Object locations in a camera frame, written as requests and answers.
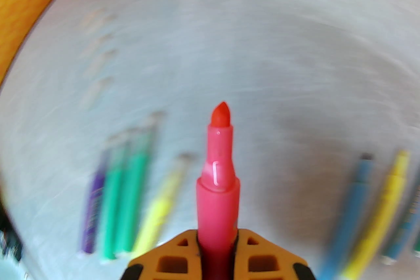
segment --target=yellow marker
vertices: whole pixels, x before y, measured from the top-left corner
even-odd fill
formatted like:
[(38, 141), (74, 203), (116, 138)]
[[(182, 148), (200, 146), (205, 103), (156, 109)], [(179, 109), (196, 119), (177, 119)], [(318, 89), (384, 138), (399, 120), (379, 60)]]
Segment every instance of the yellow marker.
[(409, 157), (407, 151), (400, 151), (396, 156), (378, 207), (342, 273), (343, 279), (357, 280), (375, 256), (401, 200)]
[(138, 233), (132, 251), (132, 259), (137, 258), (155, 247), (166, 217), (171, 212), (180, 184), (191, 163), (191, 157), (185, 154), (175, 160), (174, 168), (164, 181), (158, 196), (153, 200), (144, 224)]

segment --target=orange surface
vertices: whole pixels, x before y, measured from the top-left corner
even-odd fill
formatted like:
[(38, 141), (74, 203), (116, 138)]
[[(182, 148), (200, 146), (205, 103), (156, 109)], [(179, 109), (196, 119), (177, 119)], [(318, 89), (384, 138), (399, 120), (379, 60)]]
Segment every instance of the orange surface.
[[(267, 241), (247, 229), (239, 229), (234, 262), (236, 280), (300, 280), (296, 263), (307, 266), (302, 258)], [(150, 252), (130, 261), (129, 267), (141, 265), (139, 277), (122, 280), (197, 280), (201, 279), (197, 230), (188, 230)]]

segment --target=marker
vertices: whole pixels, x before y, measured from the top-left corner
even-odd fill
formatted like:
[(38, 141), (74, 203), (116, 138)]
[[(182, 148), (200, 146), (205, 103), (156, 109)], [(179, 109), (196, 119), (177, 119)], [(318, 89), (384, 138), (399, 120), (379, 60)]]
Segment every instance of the marker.
[(109, 164), (109, 149), (103, 151), (99, 166), (90, 187), (89, 198), (86, 207), (83, 234), (80, 250), (86, 254), (95, 252), (95, 239), (98, 226), (98, 217), (102, 205), (102, 190), (105, 183), (105, 174)]
[(197, 180), (198, 243), (203, 280), (228, 280), (238, 234), (240, 180), (232, 162), (233, 127), (221, 103), (207, 128), (207, 159)]
[(369, 193), (372, 166), (372, 155), (364, 153), (360, 158), (355, 179), (347, 195), (343, 214), (337, 225), (333, 243), (321, 268), (318, 280), (334, 280), (350, 253), (351, 244), (357, 234), (357, 227)]
[(149, 252), (156, 246), (162, 227), (174, 207), (181, 182), (191, 161), (191, 156), (187, 154), (182, 154), (176, 158), (174, 168), (164, 181), (158, 196), (153, 200), (144, 219), (144, 224), (138, 233), (133, 248), (132, 259)]
[(342, 273), (343, 279), (357, 280), (375, 256), (401, 200), (409, 157), (406, 151), (398, 152), (393, 169), (387, 176), (381, 200)]
[(115, 142), (116, 144), (111, 149), (110, 154), (110, 168), (105, 175), (103, 203), (99, 223), (101, 262), (116, 259), (114, 251), (119, 210), (118, 207), (128, 147), (126, 135), (117, 136), (115, 138)]
[(417, 237), (416, 244), (414, 245), (414, 255), (420, 258), (420, 234)]
[(153, 113), (142, 129), (131, 131), (127, 169), (123, 175), (115, 253), (131, 252), (135, 242), (144, 181), (160, 117), (160, 113)]
[(394, 230), (391, 239), (382, 254), (382, 262), (385, 265), (393, 265), (401, 254), (404, 246), (408, 243), (411, 232), (416, 225), (420, 215), (420, 174), (417, 177), (414, 196), (401, 217), (400, 223)]

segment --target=green marker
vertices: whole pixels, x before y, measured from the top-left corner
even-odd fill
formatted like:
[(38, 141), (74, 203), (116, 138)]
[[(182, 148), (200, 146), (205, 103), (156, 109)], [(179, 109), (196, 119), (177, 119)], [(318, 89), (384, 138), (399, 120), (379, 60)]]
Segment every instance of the green marker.
[(420, 234), (417, 237), (416, 244), (414, 245), (414, 255), (420, 258)]
[(145, 127), (130, 132), (130, 152), (127, 169), (124, 170), (123, 175), (123, 189), (114, 251), (118, 254), (130, 253), (133, 248), (147, 168), (159, 119), (160, 114), (154, 113), (148, 118)]
[(117, 231), (117, 216), (119, 211), (120, 190), (123, 171), (126, 166), (127, 139), (126, 136), (116, 137), (111, 149), (109, 170), (106, 172), (102, 198), (102, 212), (99, 223), (99, 239), (101, 261), (114, 260), (115, 239)]

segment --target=white surface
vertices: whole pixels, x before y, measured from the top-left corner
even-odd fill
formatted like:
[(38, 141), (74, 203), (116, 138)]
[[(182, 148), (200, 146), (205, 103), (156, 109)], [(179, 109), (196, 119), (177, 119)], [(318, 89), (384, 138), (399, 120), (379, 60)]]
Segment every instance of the white surface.
[(12, 258), (0, 259), (0, 274), (2, 279), (7, 280), (24, 280), (25, 270), (16, 263)]
[[(420, 162), (419, 0), (57, 0), (18, 56), (0, 96), (7, 207), (48, 280), (117, 280), (127, 260), (76, 257), (101, 143), (164, 109), (148, 198), (181, 151), (198, 154), (162, 241), (196, 227), (205, 127), (231, 107), (242, 180), (240, 226), (305, 258), (316, 272), (361, 151), (375, 164), (372, 201), (395, 150)], [(80, 22), (117, 15), (95, 34)], [(80, 53), (114, 32), (114, 83), (91, 110)], [(363, 279), (417, 279), (406, 250)]]

